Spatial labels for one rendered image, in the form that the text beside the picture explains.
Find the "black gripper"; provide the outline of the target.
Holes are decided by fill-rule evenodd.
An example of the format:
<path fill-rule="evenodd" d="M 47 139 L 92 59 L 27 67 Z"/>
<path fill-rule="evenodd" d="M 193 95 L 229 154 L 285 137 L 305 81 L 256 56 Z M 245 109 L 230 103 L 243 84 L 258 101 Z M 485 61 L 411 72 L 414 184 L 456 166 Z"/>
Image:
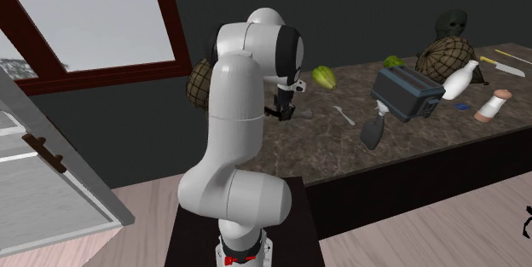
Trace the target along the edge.
<path fill-rule="evenodd" d="M 292 90 L 278 90 L 275 94 L 275 106 L 277 109 L 280 109 L 280 112 L 269 107 L 265 107 L 264 113 L 268 116 L 279 118 L 279 121 L 290 120 L 295 111 L 295 107 L 290 106 L 292 103 L 293 94 L 294 92 Z"/>

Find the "small brown netted ball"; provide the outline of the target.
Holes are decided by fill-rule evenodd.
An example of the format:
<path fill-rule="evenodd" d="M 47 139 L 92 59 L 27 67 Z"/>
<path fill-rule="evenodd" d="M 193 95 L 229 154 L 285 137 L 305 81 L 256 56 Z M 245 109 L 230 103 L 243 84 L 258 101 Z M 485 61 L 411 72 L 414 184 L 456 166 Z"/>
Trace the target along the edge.
<path fill-rule="evenodd" d="M 208 110 L 212 67 L 206 58 L 194 66 L 186 83 L 186 97 L 198 109 Z"/>

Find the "dark robot stand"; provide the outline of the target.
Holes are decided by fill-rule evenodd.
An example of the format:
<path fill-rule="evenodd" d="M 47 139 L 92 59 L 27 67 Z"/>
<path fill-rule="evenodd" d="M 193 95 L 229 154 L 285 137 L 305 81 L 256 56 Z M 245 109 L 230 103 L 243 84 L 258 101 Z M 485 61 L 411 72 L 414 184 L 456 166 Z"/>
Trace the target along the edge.
<path fill-rule="evenodd" d="M 288 177 L 292 209 L 286 220 L 265 231 L 273 242 L 272 267 L 326 267 L 303 179 Z M 179 208 L 164 267 L 217 267 L 217 220 Z"/>

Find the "dark blue toaster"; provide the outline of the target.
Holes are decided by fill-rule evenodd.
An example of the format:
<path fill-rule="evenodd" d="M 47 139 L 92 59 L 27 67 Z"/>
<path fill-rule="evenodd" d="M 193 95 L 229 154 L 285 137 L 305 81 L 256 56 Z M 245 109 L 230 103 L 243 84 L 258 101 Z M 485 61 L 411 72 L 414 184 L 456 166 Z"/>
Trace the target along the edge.
<path fill-rule="evenodd" d="M 384 67 L 378 72 L 370 95 L 406 123 L 413 118 L 430 117 L 444 93 L 441 84 L 411 67 L 396 66 Z"/>

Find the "large brown netted sack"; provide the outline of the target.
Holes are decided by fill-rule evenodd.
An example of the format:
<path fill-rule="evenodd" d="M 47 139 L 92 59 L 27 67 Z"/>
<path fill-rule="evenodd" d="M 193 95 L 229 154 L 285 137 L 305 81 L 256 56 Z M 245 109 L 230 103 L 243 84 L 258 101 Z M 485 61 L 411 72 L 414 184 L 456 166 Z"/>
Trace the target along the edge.
<path fill-rule="evenodd" d="M 469 41 L 459 36 L 439 38 L 418 55 L 415 70 L 443 84 L 456 70 L 477 60 Z"/>

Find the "white bottle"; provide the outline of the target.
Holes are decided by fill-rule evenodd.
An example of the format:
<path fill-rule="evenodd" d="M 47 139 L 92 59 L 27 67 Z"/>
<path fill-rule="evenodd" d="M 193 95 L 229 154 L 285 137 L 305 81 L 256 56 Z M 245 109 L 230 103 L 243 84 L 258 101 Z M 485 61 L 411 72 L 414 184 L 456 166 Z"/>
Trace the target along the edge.
<path fill-rule="evenodd" d="M 470 84 L 473 71 L 478 64 L 478 61 L 469 60 L 462 68 L 449 75 L 442 85 L 445 89 L 442 98 L 453 100 L 459 96 Z"/>

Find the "dark green skull figure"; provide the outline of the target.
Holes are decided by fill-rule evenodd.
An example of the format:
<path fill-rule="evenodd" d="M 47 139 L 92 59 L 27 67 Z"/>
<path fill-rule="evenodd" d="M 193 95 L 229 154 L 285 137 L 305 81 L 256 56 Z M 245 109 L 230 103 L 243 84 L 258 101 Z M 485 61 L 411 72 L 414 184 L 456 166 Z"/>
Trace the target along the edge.
<path fill-rule="evenodd" d="M 436 39 L 459 37 L 466 29 L 467 13 L 462 9 L 451 9 L 441 14 L 435 24 Z"/>

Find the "red-framed window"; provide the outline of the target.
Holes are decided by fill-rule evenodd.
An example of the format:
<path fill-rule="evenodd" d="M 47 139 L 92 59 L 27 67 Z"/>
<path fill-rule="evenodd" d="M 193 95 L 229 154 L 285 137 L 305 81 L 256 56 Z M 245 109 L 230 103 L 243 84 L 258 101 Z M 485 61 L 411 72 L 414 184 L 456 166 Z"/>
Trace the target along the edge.
<path fill-rule="evenodd" d="M 0 0 L 0 56 L 9 53 L 36 74 L 16 82 L 29 96 L 192 69 L 176 0 Z"/>

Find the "white and brown pepper mill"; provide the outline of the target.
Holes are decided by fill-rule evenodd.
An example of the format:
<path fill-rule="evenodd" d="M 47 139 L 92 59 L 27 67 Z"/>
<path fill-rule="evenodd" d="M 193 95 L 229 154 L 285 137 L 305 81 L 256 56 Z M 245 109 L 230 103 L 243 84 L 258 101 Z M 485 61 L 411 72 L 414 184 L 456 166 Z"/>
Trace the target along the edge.
<path fill-rule="evenodd" d="M 483 123 L 490 122 L 504 103 L 511 98 L 512 93 L 509 90 L 495 90 L 491 98 L 477 110 L 474 118 Z"/>

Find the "thin yellow stick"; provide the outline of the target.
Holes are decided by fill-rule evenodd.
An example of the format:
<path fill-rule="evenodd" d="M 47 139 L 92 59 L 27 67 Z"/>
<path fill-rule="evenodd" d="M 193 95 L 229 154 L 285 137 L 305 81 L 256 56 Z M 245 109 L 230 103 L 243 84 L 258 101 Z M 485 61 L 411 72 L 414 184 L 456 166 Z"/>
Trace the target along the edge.
<path fill-rule="evenodd" d="M 515 59 L 515 60 L 522 61 L 522 62 L 524 62 L 524 63 L 527 63 L 527 64 L 532 65 L 532 61 L 527 61 L 527 60 L 525 60 L 525 59 L 522 59 L 522 58 L 517 57 L 517 56 L 515 56 L 515 55 L 511 55 L 511 54 L 506 53 L 506 52 L 504 52 L 504 51 L 501 51 L 501 50 L 499 50 L 499 49 L 495 49 L 494 51 L 497 52 L 497 53 L 500 53 L 500 54 L 502 54 L 502 55 L 506 55 L 506 56 L 508 56 L 508 57 L 511 57 L 511 58 L 513 58 L 513 59 Z"/>

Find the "black object on floor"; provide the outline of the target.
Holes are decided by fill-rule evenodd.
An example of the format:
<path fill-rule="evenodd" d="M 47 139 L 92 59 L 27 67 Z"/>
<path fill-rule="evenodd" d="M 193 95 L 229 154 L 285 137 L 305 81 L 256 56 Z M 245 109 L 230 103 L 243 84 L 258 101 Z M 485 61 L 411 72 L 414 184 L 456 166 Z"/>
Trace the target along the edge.
<path fill-rule="evenodd" d="M 531 239 L 527 231 L 528 225 L 532 222 L 532 206 L 526 206 L 526 212 L 530 215 L 523 224 L 523 236 L 527 239 Z"/>

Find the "yellow-handled kitchen knife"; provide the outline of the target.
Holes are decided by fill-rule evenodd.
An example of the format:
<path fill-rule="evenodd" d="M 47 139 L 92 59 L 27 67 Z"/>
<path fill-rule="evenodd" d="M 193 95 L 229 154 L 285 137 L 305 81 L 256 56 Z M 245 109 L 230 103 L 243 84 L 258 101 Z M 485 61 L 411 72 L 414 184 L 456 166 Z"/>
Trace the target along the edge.
<path fill-rule="evenodd" d="M 510 73 L 512 75 L 516 75 L 516 76 L 523 77 L 523 78 L 525 77 L 525 73 L 519 69 L 516 69 L 515 67 L 509 67 L 508 65 L 499 63 L 498 61 L 491 60 L 484 56 L 480 56 L 479 59 L 480 61 L 485 61 L 487 63 L 495 65 L 495 68 L 502 72 Z"/>

